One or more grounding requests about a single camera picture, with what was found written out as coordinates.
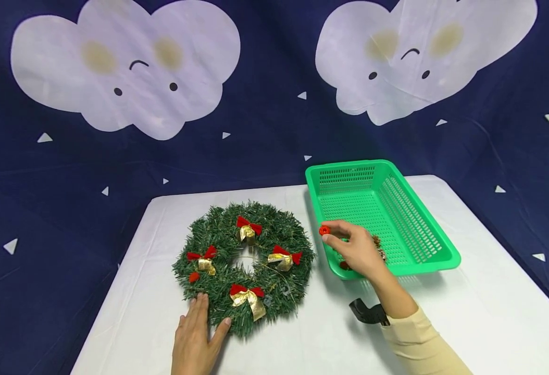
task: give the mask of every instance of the christmas wreath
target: christmas wreath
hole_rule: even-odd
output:
[[[256,202],[212,206],[190,229],[172,268],[185,299],[208,294],[212,325],[231,317],[230,332],[246,337],[259,324],[295,312],[314,252],[290,212]],[[254,258],[253,272],[235,265],[246,245]]]

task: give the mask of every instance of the gold ribbon bow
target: gold ribbon bow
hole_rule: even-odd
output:
[[[253,222],[249,222],[242,216],[238,216],[236,226],[239,228],[239,241],[247,240],[248,246],[254,246],[256,244],[256,236],[260,236],[260,233],[262,233],[262,226],[253,224]]]
[[[275,245],[272,254],[268,254],[268,263],[274,263],[278,261],[279,264],[276,269],[279,271],[287,272],[291,269],[293,264],[300,264],[302,253],[290,254],[279,245]]]
[[[204,256],[201,256],[197,253],[187,253],[187,260],[192,261],[194,259],[198,260],[198,270],[199,271],[208,271],[208,275],[216,275],[216,268],[212,265],[212,258],[216,256],[216,248],[214,245],[211,245]]]
[[[264,297],[262,288],[248,289],[242,285],[233,284],[231,287],[231,299],[233,300],[233,307],[239,307],[247,301],[249,307],[252,309],[252,315],[254,315],[254,321],[260,319],[266,315],[266,307],[258,297]]]

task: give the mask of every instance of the hand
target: hand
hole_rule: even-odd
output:
[[[209,375],[230,327],[231,318],[223,320],[208,342],[208,295],[199,293],[191,300],[187,316],[179,319],[171,375]]]
[[[322,225],[331,229],[331,234],[325,234],[322,240],[341,254],[354,271],[372,280],[378,272],[386,270],[368,230],[343,220],[323,221]]]

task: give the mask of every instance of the dark blue fabric backdrop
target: dark blue fabric backdrop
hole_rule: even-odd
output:
[[[322,25],[345,1],[211,1],[239,29],[239,64],[212,114],[157,141],[133,126],[96,130],[15,82],[18,24],[76,21],[84,0],[0,0],[0,374],[70,371],[152,198],[303,184],[306,167],[335,161],[386,158],[445,179],[549,296],[549,0],[467,87],[381,127],[338,110],[315,68]],[[166,3],[139,1],[150,13]]]

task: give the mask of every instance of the forearm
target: forearm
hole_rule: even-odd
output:
[[[386,314],[394,319],[412,316],[418,305],[386,266],[367,276]]]
[[[389,317],[383,335],[410,375],[472,375],[388,268],[368,277]]]

